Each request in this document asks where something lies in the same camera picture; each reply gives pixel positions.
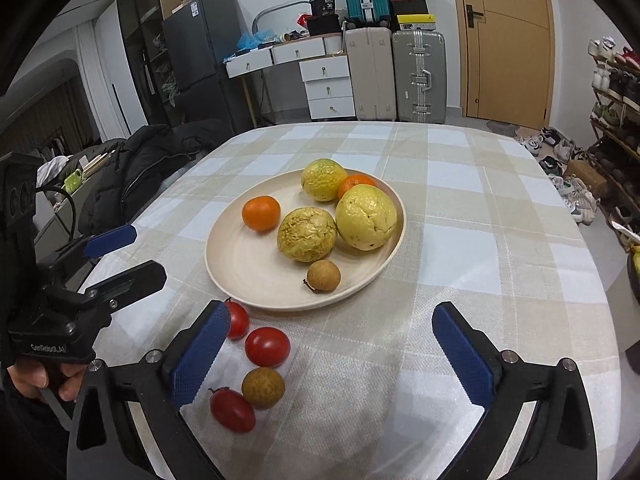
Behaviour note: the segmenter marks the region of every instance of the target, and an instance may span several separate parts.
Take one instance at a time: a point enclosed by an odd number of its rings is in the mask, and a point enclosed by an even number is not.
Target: tomato
[[[236,433],[248,433],[255,427],[254,409],[241,394],[229,388],[211,391],[209,409],[222,426]]]
[[[242,305],[235,301],[225,301],[231,315],[231,327],[226,335],[229,339],[240,339],[249,331],[249,315]]]
[[[289,357],[291,343],[282,330],[266,326],[247,336],[244,351],[254,365],[275,368]]]

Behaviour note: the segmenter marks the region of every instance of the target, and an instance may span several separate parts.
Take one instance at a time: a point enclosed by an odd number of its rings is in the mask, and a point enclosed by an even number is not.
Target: door frame
[[[551,104],[554,95],[554,78],[556,74],[556,26],[554,24],[554,10],[551,0],[546,0],[546,10],[549,16],[549,40],[550,40],[550,60],[549,60],[549,85],[546,96],[546,116],[545,126],[549,126],[551,117]],[[462,115],[466,117],[466,99],[468,95],[468,59],[466,42],[466,13],[463,0],[456,0],[456,14],[458,16],[458,36],[460,37],[460,107]]]

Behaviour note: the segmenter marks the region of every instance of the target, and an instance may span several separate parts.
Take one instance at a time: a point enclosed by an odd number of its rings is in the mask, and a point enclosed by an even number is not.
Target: tablecloth
[[[279,369],[284,397],[258,412],[249,434],[223,429],[209,413],[207,388],[239,390],[251,368],[241,342],[225,343],[182,414],[226,477],[437,478],[482,413],[431,331],[435,305],[452,301],[498,349],[529,362],[555,365],[570,356],[578,363],[599,476],[608,478],[620,370],[602,284],[536,160],[492,133],[332,122],[272,126],[229,140],[137,219],[132,246],[103,258],[92,273],[88,283],[154,259],[168,275],[161,292],[114,314],[96,341],[98,356],[117,365],[164,349],[209,300],[224,299],[204,265],[217,216],[251,186],[321,157],[374,174],[398,192],[407,211],[404,243],[378,279],[340,303],[287,316],[250,312],[252,328],[284,330],[292,352]],[[527,404],[523,414],[531,412]],[[528,420],[521,416],[492,478],[508,470]]]

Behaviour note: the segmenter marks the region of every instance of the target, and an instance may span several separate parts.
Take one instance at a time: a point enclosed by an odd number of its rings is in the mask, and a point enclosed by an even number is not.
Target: wooden door
[[[467,116],[540,129],[551,92],[547,0],[462,1]]]

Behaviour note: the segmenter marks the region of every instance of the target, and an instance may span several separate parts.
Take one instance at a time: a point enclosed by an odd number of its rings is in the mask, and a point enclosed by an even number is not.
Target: screw
[[[145,355],[147,363],[157,363],[162,358],[162,352],[159,350],[150,350]]]
[[[517,363],[520,359],[520,356],[513,350],[503,350],[500,355],[509,364]]]
[[[94,359],[86,368],[90,372],[97,372],[102,367],[102,359]]]
[[[573,372],[577,368],[575,361],[573,359],[569,359],[568,357],[562,359],[562,366],[565,370],[568,370],[570,372]]]

